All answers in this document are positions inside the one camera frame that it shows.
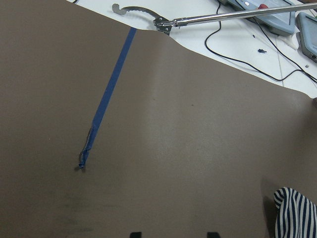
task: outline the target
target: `striped fabric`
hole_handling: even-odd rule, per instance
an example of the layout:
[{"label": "striped fabric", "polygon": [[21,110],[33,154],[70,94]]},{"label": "striped fabric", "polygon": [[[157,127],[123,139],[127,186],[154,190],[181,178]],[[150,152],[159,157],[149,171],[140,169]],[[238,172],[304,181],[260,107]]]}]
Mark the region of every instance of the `striped fabric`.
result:
[{"label": "striped fabric", "polygon": [[316,238],[316,205],[299,192],[284,187],[274,193],[278,214],[276,238]]}]

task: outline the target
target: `wire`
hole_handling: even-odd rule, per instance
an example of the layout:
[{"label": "wire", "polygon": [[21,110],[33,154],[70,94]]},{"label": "wire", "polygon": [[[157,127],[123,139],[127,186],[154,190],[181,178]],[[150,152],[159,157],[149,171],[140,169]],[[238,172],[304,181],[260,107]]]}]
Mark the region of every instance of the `wire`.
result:
[{"label": "wire", "polygon": [[[219,2],[218,8],[217,8],[217,10],[216,10],[216,14],[218,14],[220,7],[221,7],[221,3]],[[267,39],[271,42],[271,44],[277,49],[277,51],[278,51],[281,55],[283,55],[285,58],[287,58],[289,61],[291,61],[292,63],[294,63],[299,69],[296,69],[296,70],[290,72],[286,77],[284,77],[284,78],[282,78],[282,79],[278,79],[278,78],[275,78],[275,77],[269,75],[268,73],[265,73],[265,72],[259,70],[258,68],[256,68],[255,66],[253,66],[252,64],[250,64],[250,63],[248,63],[248,62],[245,62],[245,61],[239,60],[239,59],[234,59],[234,58],[231,58],[231,57],[228,57],[228,56],[224,56],[224,55],[222,55],[222,54],[219,54],[219,53],[213,51],[211,48],[208,47],[207,41],[208,41],[208,39],[209,39],[212,35],[216,34],[217,32],[219,32],[219,31],[221,30],[221,21],[218,22],[218,23],[219,23],[219,28],[218,28],[216,31],[212,32],[210,35],[208,35],[207,38],[205,39],[204,44],[205,44],[206,49],[209,50],[211,53],[213,53],[213,54],[215,54],[215,55],[217,55],[217,56],[223,57],[223,58],[225,58],[225,59],[233,60],[233,61],[240,62],[240,63],[244,63],[244,64],[250,66],[251,68],[255,69],[257,72],[259,72],[259,73],[261,73],[261,74],[264,74],[265,76],[270,77],[270,78],[274,79],[275,81],[279,81],[279,82],[280,82],[280,81],[283,81],[283,80],[285,80],[286,78],[288,78],[290,75],[292,75],[293,73],[299,71],[299,72],[304,73],[304,74],[305,74],[309,79],[311,79],[313,82],[317,83],[317,78],[313,77],[312,75],[310,75],[309,73],[307,73],[306,71],[304,71],[304,70],[299,66],[299,64],[297,64],[297,63],[294,62],[292,59],[290,59],[290,58],[287,57],[285,54],[283,54],[283,53],[277,48],[277,46],[272,42],[272,40],[267,36],[267,34],[264,32],[263,28],[262,28],[262,27],[260,26],[260,24],[257,22],[257,20],[256,20],[254,17],[253,17],[253,19],[254,19],[255,22],[258,24],[258,26],[260,27],[260,29],[261,29],[261,31],[263,32],[263,34],[267,37]]]}]

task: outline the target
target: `metal claw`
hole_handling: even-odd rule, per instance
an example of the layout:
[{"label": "metal claw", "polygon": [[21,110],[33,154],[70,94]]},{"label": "metal claw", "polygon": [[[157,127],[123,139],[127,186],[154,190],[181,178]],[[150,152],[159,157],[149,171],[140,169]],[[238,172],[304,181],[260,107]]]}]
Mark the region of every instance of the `metal claw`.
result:
[{"label": "metal claw", "polygon": [[142,12],[146,12],[148,14],[150,14],[151,16],[153,16],[155,18],[155,20],[153,21],[155,27],[157,28],[158,31],[162,31],[165,34],[169,35],[172,26],[162,26],[163,22],[167,22],[168,20],[165,17],[162,17],[160,15],[158,15],[156,12],[149,10],[145,7],[140,7],[140,6],[126,6],[123,7],[122,9],[120,9],[119,4],[113,4],[112,5],[112,11],[114,13],[117,13],[119,15],[125,15],[127,13],[127,11],[142,11]]}]

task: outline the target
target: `black object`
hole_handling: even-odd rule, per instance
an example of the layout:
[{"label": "black object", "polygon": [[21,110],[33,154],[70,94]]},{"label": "black object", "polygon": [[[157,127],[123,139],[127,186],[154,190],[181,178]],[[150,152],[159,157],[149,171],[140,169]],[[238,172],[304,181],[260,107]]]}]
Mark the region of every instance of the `black object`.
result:
[{"label": "black object", "polygon": [[220,235],[218,232],[208,232],[207,238],[220,238]]},{"label": "black object", "polygon": [[317,98],[313,99],[313,105],[317,108]]},{"label": "black object", "polygon": [[262,49],[258,49],[258,52],[259,52],[259,53],[266,53],[266,51],[265,51],[265,50],[262,50]]},{"label": "black object", "polygon": [[142,237],[142,232],[132,232],[130,234],[130,238],[141,238]]}]

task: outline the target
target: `blue tape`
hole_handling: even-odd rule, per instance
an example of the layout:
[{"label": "blue tape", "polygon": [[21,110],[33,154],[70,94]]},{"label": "blue tape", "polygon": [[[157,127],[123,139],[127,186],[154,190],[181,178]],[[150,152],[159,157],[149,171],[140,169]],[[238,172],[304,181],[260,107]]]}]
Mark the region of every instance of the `blue tape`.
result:
[{"label": "blue tape", "polygon": [[84,146],[83,150],[81,151],[81,153],[79,155],[80,156],[80,163],[79,163],[79,167],[80,168],[85,167],[87,158],[89,156],[89,152],[90,152],[90,150],[93,147],[94,140],[95,140],[95,138],[97,136],[99,126],[100,126],[100,124],[101,124],[101,122],[103,120],[103,117],[105,115],[107,106],[109,104],[109,101],[110,101],[110,98],[112,96],[114,87],[115,87],[115,85],[117,83],[117,80],[118,80],[118,78],[120,76],[120,73],[121,73],[125,58],[128,55],[128,52],[129,52],[130,46],[132,44],[132,41],[133,41],[133,38],[134,38],[136,30],[137,29],[131,27],[131,29],[130,29],[130,31],[128,33],[128,36],[127,36],[127,38],[126,38],[126,40],[124,42],[124,45],[122,47],[122,50],[121,50],[120,56],[118,58],[118,61],[115,64],[114,70],[112,72],[111,78],[110,78],[110,80],[108,82],[108,85],[106,87],[106,90],[104,92],[104,95],[103,95],[103,97],[102,97],[102,99],[101,99],[101,101],[99,103],[98,109],[96,111],[96,114],[95,114],[93,122],[92,122],[92,126],[91,126],[91,128],[89,130],[89,133],[88,133],[88,136],[87,136],[87,140],[86,140],[85,146]]}]

